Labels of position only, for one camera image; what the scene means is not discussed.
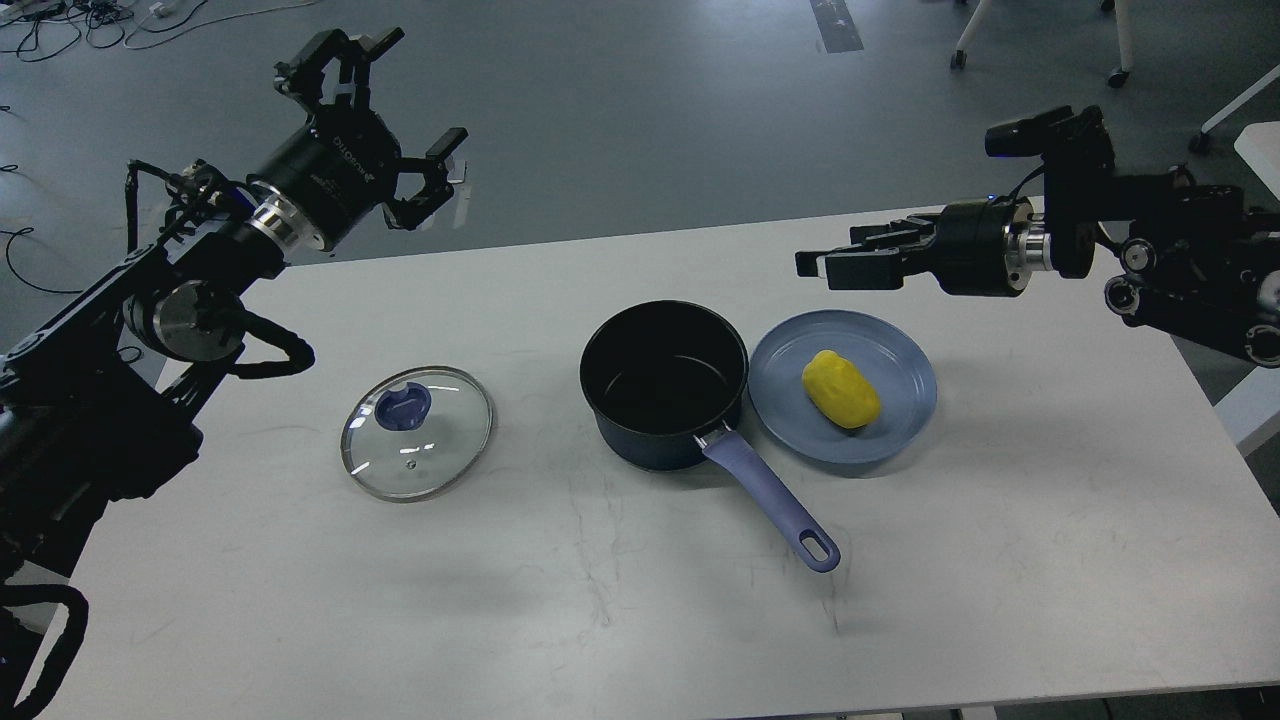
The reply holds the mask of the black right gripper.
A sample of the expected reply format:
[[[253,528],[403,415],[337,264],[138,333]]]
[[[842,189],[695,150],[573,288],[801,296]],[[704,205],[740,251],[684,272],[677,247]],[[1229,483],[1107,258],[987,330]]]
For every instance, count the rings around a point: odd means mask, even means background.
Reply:
[[[832,291],[901,290],[932,273],[956,296],[1016,297],[1051,270],[1051,234],[1029,199],[951,202],[937,218],[899,218],[849,228],[850,246],[796,252],[796,274]],[[928,247],[931,260],[916,247]]]

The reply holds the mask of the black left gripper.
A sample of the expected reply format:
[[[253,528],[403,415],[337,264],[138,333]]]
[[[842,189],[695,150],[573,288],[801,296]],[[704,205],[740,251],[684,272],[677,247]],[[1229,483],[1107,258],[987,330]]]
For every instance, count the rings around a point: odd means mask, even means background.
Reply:
[[[317,249],[332,251],[378,204],[390,231],[416,231],[454,196],[449,160],[468,138],[447,129],[421,158],[401,158],[401,146],[370,106],[372,63],[404,37],[321,31],[289,61],[275,64],[274,88],[305,111],[298,128],[248,182],[301,211]],[[397,176],[420,176],[412,196],[392,196]]]

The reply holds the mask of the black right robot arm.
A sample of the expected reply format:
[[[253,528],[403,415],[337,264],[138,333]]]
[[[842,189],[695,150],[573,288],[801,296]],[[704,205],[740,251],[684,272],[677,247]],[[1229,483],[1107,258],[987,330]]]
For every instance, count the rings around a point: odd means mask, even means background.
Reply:
[[[945,293],[1012,299],[1038,272],[1088,277],[1103,249],[1121,268],[1103,300],[1126,325],[1277,366],[1276,213],[1249,209],[1236,186],[1202,184],[1183,165],[1119,170],[1097,106],[992,126],[984,149],[1039,159],[1041,210],[1014,190],[855,225],[845,246],[797,252],[797,274],[837,291],[901,290],[931,274]]]

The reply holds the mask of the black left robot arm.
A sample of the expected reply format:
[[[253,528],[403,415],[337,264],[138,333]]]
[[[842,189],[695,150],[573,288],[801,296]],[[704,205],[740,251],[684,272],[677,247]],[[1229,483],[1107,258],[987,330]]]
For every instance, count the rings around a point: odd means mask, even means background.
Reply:
[[[18,584],[63,556],[113,501],[147,498],[192,464],[195,419],[228,377],[294,375],[315,354],[242,295],[301,246],[332,251],[374,208],[412,231],[453,197],[448,129],[406,156],[370,104],[374,61],[403,38],[316,33],[275,67],[306,122],[255,174],[132,161],[127,255],[3,356],[3,716],[32,719],[59,691],[88,624],[67,583]]]

